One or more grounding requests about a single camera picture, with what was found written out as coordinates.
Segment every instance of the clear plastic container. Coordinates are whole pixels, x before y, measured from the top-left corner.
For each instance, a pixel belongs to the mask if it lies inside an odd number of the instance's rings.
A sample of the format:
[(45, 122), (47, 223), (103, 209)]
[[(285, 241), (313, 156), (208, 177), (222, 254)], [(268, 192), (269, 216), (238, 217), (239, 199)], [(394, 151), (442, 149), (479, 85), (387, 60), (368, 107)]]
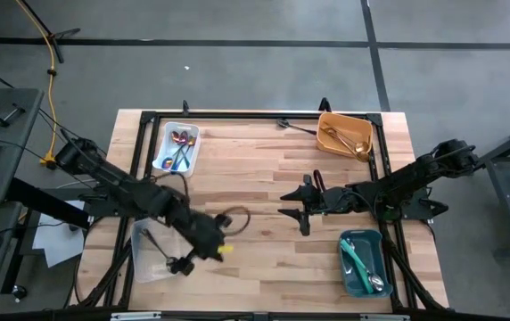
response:
[[(160, 169), (163, 171), (171, 171), (181, 173), (184, 177), (190, 177), (193, 174), (193, 167), (195, 166), (195, 162), (198, 159), (198, 153), (200, 152), (200, 143), (202, 142), (202, 138), (200, 137), (200, 128), (191, 124), (183, 124), (174, 121), (167, 122), (164, 125), (164, 138), (162, 138), (162, 145), (160, 147), (160, 151), (158, 152), (158, 157), (156, 160), (152, 162), (152, 166), (156, 169)], [(186, 132), (189, 136), (195, 137), (195, 144), (193, 146), (188, 147), (175, 143), (172, 141), (172, 132), (177, 132), (181, 134), (182, 132)], [(163, 169), (162, 162), (170, 157), (175, 159), (175, 154), (178, 150), (182, 148), (181, 153), (185, 153), (186, 158), (189, 160), (189, 166), (187, 166), (185, 161), (175, 160), (179, 162), (179, 166), (177, 169)]]
[(152, 242), (140, 234), (145, 228), (169, 257), (179, 259), (192, 248), (175, 228), (165, 227), (150, 218), (136, 221), (132, 225), (131, 235), (135, 280), (147, 283), (173, 276), (166, 266), (166, 258)]

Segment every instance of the black metal frame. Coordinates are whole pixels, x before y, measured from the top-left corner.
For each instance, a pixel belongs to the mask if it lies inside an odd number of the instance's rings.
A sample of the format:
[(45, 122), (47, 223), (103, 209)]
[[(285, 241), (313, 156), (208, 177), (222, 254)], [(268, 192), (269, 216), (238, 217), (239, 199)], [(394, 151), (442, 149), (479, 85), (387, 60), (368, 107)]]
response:
[(45, 213), (64, 223), (88, 229), (88, 213), (16, 177), (12, 179), (5, 198), (7, 201), (20, 202), (27, 208)]
[[(189, 107), (187, 106), (187, 102), (184, 101), (184, 108), (182, 111), (142, 111), (138, 126), (138, 134), (136, 136), (136, 145), (134, 150), (134, 155), (130, 167), (130, 174), (136, 175), (139, 161), (142, 156), (143, 145), (144, 145), (144, 136), (146, 133), (147, 127), (152, 123), (152, 135), (151, 140), (148, 145), (148, 151), (146, 154), (146, 163), (144, 164), (144, 177), (149, 177), (152, 174), (152, 161), (155, 156), (156, 145), (158, 140), (158, 133), (160, 130), (160, 122), (163, 119), (174, 119), (174, 118), (188, 118), (188, 119), (279, 119), (279, 118), (287, 118), (287, 119), (318, 119), (320, 117), (320, 113), (317, 112), (239, 112), (239, 111), (189, 111)], [(323, 98), (319, 106), (320, 111), (330, 111), (330, 104), (328, 101)], [(390, 167), (390, 157), (388, 154), (388, 148), (386, 145), (384, 132), (383, 132), (383, 121), (382, 115), (380, 113), (352, 113), (352, 112), (340, 112), (340, 114), (351, 116), (359, 119), (367, 119), (369, 120), (374, 128), (376, 129), (377, 138), (379, 140), (380, 153), (382, 156), (382, 167), (384, 170), (384, 175), (389, 175), (391, 173)], [(370, 175), (372, 180), (378, 179), (378, 171), (376, 166), (376, 161), (374, 157), (374, 150), (370, 152), (370, 160), (368, 162), (368, 167), (370, 169)], [(117, 239), (114, 247), (113, 258), (117, 258), (119, 253), (122, 250), (122, 246), (124, 244), (124, 240), (126, 238), (127, 228), (128, 228), (128, 219), (121, 218), (119, 231), (117, 234)], [(403, 229), (400, 222), (394, 224), (396, 229), (397, 236), (397, 245), (401, 254), (404, 256), (404, 259), (407, 261), (407, 252), (406, 252), (406, 243), (403, 235)], [(380, 228), (385, 228), (385, 222), (379, 222)], [(386, 252), (383, 253), (384, 265), (386, 267), (386, 272), (388, 274), (388, 279), (391, 284), (396, 284), (396, 276), (393, 268), (392, 258)], [(130, 299), (130, 294), (132, 291), (132, 282), (133, 282), (133, 264), (132, 264), (132, 255), (130, 255), (127, 265), (127, 271), (125, 274), (125, 282), (123, 284), (122, 295), (119, 300), (119, 306), (128, 308), (128, 303)], [(405, 282), (406, 291), (407, 291), (407, 304), (410, 308), (416, 308), (416, 300), (413, 288), (408, 280)], [(115, 292), (116, 280), (113, 280), (110, 287), (106, 290), (104, 306), (112, 306), (112, 297)], [(392, 310), (396, 310), (402, 307), (402, 304), (399, 300), (398, 291), (394, 291), (391, 294), (391, 305)]]

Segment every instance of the concrete floor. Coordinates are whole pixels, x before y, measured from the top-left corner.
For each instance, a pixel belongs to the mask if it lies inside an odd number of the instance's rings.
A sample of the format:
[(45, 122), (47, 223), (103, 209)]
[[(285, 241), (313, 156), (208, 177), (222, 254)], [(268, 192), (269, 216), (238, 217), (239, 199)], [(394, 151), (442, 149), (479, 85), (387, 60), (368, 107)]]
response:
[[(53, 31), (81, 37), (365, 41), (359, 0), (30, 0)], [(510, 0), (370, 0), (379, 41), (510, 42)], [(0, 36), (37, 37), (13, 1), (0, 0)], [(379, 111), (368, 49), (64, 46), (54, 100), (59, 121), (105, 148), (120, 108)], [(392, 111), (407, 114), (416, 154), (450, 138), (484, 153), (510, 134), (510, 51), (381, 50)], [(46, 90), (46, 48), (0, 45), (0, 76)], [(45, 100), (43, 108), (48, 110)], [(29, 148), (43, 153), (39, 121)], [(42, 187), (72, 181), (26, 155), (19, 177)], [(510, 264), (491, 252), (510, 243), (510, 221), (485, 172), (433, 184), (450, 210), (435, 223), (452, 308), (510, 317)], [(74, 262), (59, 267), (72, 274)], [(0, 311), (59, 308), (70, 279), (42, 261), (20, 276), (30, 296)]]

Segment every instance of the teal plastic bin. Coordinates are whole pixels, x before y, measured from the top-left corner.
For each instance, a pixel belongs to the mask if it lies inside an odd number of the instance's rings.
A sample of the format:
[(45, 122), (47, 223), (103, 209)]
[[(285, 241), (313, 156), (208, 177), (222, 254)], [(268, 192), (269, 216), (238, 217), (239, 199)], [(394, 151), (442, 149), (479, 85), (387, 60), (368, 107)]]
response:
[[(341, 249), (340, 240), (342, 239), (350, 239), (355, 246), (354, 252), (360, 257), (364, 265), (383, 280), (384, 288), (381, 292), (368, 294), (360, 280), (354, 259)], [(349, 230), (341, 234), (337, 246), (341, 257), (342, 281), (350, 296), (356, 298), (387, 298), (393, 291), (393, 286), (388, 283), (388, 277), (383, 266), (381, 240), (382, 235), (376, 230)]]

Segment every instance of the wooden tabletop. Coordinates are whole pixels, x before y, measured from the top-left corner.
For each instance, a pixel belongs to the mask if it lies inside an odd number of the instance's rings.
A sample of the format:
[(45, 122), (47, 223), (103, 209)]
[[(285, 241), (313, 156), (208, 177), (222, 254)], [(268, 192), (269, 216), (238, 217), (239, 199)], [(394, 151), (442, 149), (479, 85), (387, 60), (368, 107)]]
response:
[[(141, 110), (120, 110), (107, 160), (129, 171)], [(414, 161), (404, 113), (382, 114), (392, 169)], [(170, 119), (194, 124), (202, 132), (202, 144), (193, 176), (189, 179), (192, 205), (216, 214), (242, 205), (253, 214), (240, 235), (226, 238), (234, 251), (225, 261), (195, 261), (188, 277), (173, 276), (147, 284), (133, 282), (131, 309), (275, 312), (391, 312), (389, 299), (355, 299), (341, 282), (337, 239), (348, 229), (377, 230), (370, 213), (311, 217), (310, 236), (302, 236), (298, 223), (277, 213), (300, 203), (283, 202), (279, 196), (294, 191), (303, 174), (320, 169), (326, 187), (370, 180), (366, 163), (321, 152), (315, 137), (295, 129), (277, 128), (269, 119)], [(299, 127), (316, 129), (316, 120), (290, 120)], [(150, 141), (149, 126), (138, 176)], [(156, 146), (160, 149), (161, 137)], [(374, 152), (379, 175), (382, 164), (378, 142)], [(241, 224), (243, 214), (234, 214)], [(111, 264), (117, 218), (103, 219), (91, 231), (78, 273), (79, 293), (84, 298)], [(435, 244), (427, 226), (403, 222), (410, 266), (434, 298), (448, 305)], [(399, 297), (407, 303), (403, 277), (394, 266)], [(124, 274), (120, 273), (122, 285)]]

